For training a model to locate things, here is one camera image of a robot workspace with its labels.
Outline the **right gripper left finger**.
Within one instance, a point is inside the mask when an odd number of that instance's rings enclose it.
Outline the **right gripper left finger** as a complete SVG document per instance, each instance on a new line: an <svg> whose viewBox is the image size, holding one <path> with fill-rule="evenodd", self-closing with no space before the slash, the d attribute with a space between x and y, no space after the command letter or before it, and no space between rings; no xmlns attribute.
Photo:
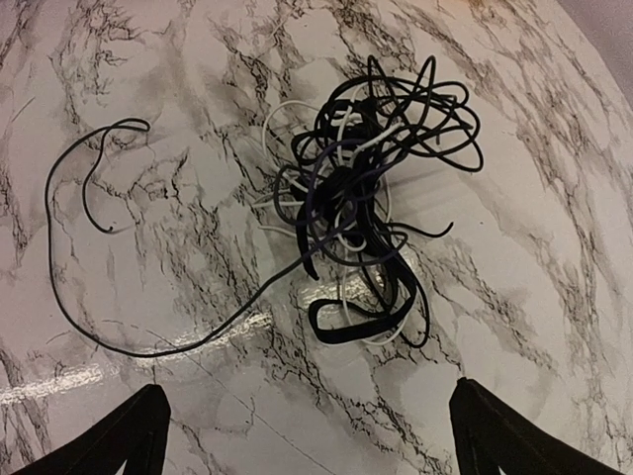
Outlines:
<svg viewBox="0 0 633 475"><path fill-rule="evenodd" d="M171 409L161 386L147 384L97 424L20 474L160 474Z"/></svg>

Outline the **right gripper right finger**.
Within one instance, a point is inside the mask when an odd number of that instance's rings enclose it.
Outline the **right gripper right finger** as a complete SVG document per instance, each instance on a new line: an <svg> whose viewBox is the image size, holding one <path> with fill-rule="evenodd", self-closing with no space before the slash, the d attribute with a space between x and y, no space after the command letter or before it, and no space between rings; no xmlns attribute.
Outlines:
<svg viewBox="0 0 633 475"><path fill-rule="evenodd" d="M461 474L615 474L543 431L474 379L461 378L449 401Z"/></svg>

